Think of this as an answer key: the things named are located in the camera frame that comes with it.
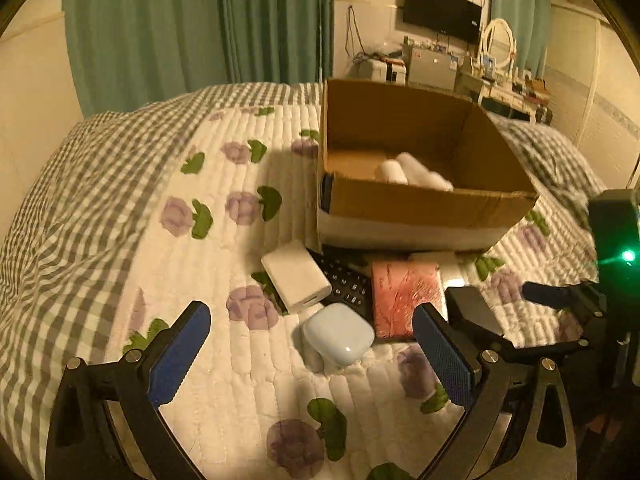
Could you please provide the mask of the green curtain right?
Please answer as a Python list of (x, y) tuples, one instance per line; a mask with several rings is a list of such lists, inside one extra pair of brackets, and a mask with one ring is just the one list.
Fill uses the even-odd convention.
[(503, 18), (516, 40), (515, 66), (541, 77), (551, 29), (551, 0), (490, 1), (490, 16)]

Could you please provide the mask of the white dressing table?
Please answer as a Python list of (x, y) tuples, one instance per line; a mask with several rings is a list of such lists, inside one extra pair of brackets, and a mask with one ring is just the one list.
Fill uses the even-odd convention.
[(541, 106), (513, 91), (510, 84), (503, 87), (482, 77), (459, 72), (454, 82), (454, 92), (468, 96), (488, 112), (506, 118), (526, 120), (530, 124), (541, 122)]

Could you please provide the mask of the white cylindrical bottle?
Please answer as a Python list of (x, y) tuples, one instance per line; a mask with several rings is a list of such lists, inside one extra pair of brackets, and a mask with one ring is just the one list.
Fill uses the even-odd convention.
[(422, 162), (419, 162), (410, 153), (400, 153), (396, 160), (401, 164), (408, 179), (408, 183), (421, 188), (451, 192), (454, 186), (450, 181), (442, 177), (438, 172), (429, 170)]

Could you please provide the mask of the white louvered wardrobe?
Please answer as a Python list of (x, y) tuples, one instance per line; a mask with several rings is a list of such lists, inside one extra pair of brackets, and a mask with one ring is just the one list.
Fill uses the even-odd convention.
[(552, 126), (609, 188), (639, 184), (639, 74), (604, 18), (552, 6), (544, 80)]

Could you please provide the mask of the light blue earbuds case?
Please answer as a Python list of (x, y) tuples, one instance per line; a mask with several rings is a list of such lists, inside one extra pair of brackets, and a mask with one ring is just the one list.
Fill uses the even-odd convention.
[(360, 360), (374, 341), (373, 327), (346, 304), (328, 304), (303, 324), (303, 334), (323, 359), (338, 367)]

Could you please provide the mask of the green curtain left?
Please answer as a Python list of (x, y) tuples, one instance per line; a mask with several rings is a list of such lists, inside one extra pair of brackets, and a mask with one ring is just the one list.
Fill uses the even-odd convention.
[(332, 73), (332, 0), (62, 0), (81, 111)]

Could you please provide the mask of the white charger block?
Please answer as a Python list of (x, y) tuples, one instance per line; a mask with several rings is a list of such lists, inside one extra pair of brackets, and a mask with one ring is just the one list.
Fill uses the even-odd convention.
[(288, 313), (298, 313), (329, 295), (331, 285), (299, 240), (262, 257), (262, 266)]

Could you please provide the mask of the open cardboard box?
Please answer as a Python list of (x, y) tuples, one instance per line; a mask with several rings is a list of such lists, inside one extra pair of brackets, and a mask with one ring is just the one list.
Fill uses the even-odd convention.
[(324, 244), (474, 252), (496, 244), (538, 200), (495, 123), (463, 96), (330, 79), (320, 127)]

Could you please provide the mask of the black wall television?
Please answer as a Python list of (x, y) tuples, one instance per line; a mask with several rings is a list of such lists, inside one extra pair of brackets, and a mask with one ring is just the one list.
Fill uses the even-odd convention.
[(404, 23), (477, 44), (482, 7), (470, 0), (404, 0)]

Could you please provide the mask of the white suitcase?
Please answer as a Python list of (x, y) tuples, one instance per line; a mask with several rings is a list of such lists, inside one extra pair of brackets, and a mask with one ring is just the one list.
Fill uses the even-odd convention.
[(401, 60), (388, 60), (387, 58), (374, 60), (370, 58), (370, 60), (363, 61), (358, 65), (357, 76), (360, 79), (404, 86), (407, 83), (407, 67)]

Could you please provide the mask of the white rectangular box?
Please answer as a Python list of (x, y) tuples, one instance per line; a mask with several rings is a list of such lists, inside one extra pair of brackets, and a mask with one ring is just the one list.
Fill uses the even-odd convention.
[(435, 263), (439, 268), (443, 289), (466, 285), (459, 260), (454, 252), (414, 252), (409, 255), (409, 260)]

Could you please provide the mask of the silver mini fridge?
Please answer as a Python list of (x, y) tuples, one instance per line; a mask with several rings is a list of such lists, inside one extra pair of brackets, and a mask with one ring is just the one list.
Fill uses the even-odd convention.
[(454, 90), (458, 63), (448, 53), (413, 46), (410, 48), (408, 85)]

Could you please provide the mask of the oval vanity mirror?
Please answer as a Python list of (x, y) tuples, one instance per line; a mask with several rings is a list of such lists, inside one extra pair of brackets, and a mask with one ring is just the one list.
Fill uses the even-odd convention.
[(495, 70), (510, 70), (516, 57), (516, 40), (506, 20), (494, 18), (485, 26), (478, 55), (482, 63), (491, 58)]

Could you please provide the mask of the grey checkered duvet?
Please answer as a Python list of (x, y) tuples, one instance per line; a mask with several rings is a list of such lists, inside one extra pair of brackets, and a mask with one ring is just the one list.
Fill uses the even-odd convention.
[[(324, 84), (213, 86), (79, 124), (43, 168), (1, 248), (1, 434), (46, 477), (67, 362), (143, 350), (193, 300), (209, 334), (160, 414), (205, 479), (417, 479), (463, 414), (416, 341), (323, 359), (262, 266), (299, 240), (371, 280), (414, 252), (336, 247), (317, 228)], [(515, 348), (579, 339), (525, 282), (596, 282), (588, 202), (603, 184), (555, 129), (487, 113), (538, 193), (496, 244), (454, 252)]]

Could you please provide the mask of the black remote control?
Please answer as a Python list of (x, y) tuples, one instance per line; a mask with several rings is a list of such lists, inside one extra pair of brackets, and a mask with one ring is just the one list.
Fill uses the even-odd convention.
[(321, 303), (324, 306), (337, 302), (346, 304), (372, 324), (373, 296), (370, 278), (328, 256), (311, 249), (308, 249), (308, 252), (331, 285), (329, 295), (323, 298)]

